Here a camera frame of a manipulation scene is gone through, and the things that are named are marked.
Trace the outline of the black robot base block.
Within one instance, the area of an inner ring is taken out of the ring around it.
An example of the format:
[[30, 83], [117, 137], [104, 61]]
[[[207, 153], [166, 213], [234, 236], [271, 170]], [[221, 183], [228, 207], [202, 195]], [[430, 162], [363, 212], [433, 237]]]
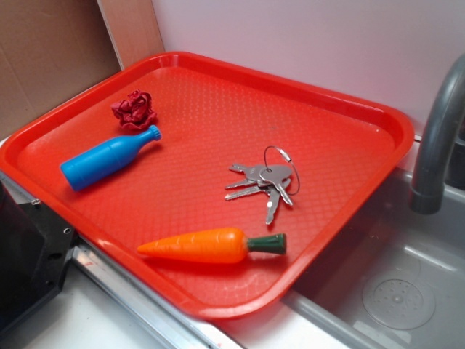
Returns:
[[75, 228], [46, 204], [18, 204], [1, 186], [1, 337], [63, 288]]

